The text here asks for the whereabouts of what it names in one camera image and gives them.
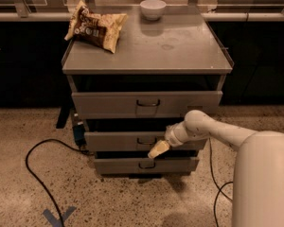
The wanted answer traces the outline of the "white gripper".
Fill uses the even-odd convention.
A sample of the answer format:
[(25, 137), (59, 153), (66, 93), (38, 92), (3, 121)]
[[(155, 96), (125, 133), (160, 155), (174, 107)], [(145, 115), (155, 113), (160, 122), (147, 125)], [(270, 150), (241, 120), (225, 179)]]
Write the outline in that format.
[(158, 141), (154, 147), (148, 153), (148, 157), (151, 159), (156, 158), (157, 156), (165, 153), (169, 150), (170, 147), (179, 147), (184, 144), (180, 139), (180, 135), (184, 132), (185, 128), (182, 123), (177, 123), (174, 125), (167, 126), (165, 132), (165, 140)]

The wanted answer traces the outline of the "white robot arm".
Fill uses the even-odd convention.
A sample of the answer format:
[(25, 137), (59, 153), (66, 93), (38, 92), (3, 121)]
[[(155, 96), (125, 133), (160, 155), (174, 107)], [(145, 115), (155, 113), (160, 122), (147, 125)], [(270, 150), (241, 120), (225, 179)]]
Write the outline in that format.
[(232, 227), (284, 227), (284, 133), (253, 131), (192, 110), (182, 122), (167, 127), (148, 157), (209, 137), (237, 152)]

